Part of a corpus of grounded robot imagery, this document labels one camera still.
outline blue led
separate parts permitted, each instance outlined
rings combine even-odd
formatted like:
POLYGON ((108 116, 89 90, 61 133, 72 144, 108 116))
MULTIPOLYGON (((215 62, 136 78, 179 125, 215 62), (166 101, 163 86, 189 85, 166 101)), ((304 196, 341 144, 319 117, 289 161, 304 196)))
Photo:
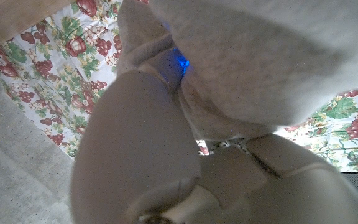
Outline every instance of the blue led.
POLYGON ((173 50, 179 53, 176 58, 180 66, 183 68, 183 75, 185 75, 190 62, 185 58, 185 56, 183 56, 183 54, 181 54, 180 50, 178 50, 177 48, 174 48, 173 50))

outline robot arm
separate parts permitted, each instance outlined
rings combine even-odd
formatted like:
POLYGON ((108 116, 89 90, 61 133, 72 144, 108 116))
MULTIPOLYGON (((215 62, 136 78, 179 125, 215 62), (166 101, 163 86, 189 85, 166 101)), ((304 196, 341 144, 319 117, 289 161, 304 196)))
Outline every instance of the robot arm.
POLYGON ((192 191, 201 175, 198 146, 168 93, 183 76, 179 56, 174 49, 160 53, 166 67, 151 66, 158 60, 152 58, 122 74, 99 100, 73 171, 76 223, 133 223, 192 191))

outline floral fabric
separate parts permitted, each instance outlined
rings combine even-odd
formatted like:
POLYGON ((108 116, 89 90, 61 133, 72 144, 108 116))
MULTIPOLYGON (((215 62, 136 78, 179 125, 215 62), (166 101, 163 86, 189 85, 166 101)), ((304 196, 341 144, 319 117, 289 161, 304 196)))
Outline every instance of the floral fabric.
POLYGON ((78 0, 0 45, 6 93, 70 157, 95 103, 116 79, 120 5, 78 0))
MULTIPOLYGON (((116 79, 121 0, 77 0, 0 46, 0 80, 34 124, 75 157, 89 115, 116 79)), ((358 90, 277 132, 341 172, 358 172, 358 90)), ((203 141, 201 152, 207 154, 203 141)))
POLYGON ((277 132, 341 172, 358 172, 358 90, 338 95, 298 126, 277 132))

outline gray carpet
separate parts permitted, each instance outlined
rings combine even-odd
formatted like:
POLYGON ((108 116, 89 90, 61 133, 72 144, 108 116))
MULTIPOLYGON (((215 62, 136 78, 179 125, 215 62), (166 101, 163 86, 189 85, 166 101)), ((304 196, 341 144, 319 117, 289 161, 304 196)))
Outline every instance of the gray carpet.
POLYGON ((0 223, 72 223, 72 167, 0 85, 0 223))

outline green leaf pattern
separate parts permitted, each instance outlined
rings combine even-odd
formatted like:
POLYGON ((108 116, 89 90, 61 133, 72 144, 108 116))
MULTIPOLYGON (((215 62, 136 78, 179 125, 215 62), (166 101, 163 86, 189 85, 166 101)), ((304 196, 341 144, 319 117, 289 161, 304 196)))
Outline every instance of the green leaf pattern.
POLYGON ((110 61, 116 62, 119 56, 120 49, 114 46, 119 30, 117 13, 112 10, 119 9, 121 0, 97 1, 93 17, 82 13, 74 2, 0 46, 4 91, 71 157, 78 153, 78 142, 95 103, 116 79, 112 72, 116 64, 110 61), (107 56, 96 49, 96 33, 84 32, 93 32, 95 27, 107 28, 97 33, 98 38, 112 43, 107 56), (77 37, 80 41, 70 45, 77 37), (81 41, 84 51, 73 54, 81 41), (59 135, 63 136, 61 141, 56 137, 59 135))
POLYGON ((358 137, 352 139, 349 131, 357 119, 358 95, 337 96, 304 123, 276 134, 306 147, 341 172, 358 172, 358 137))

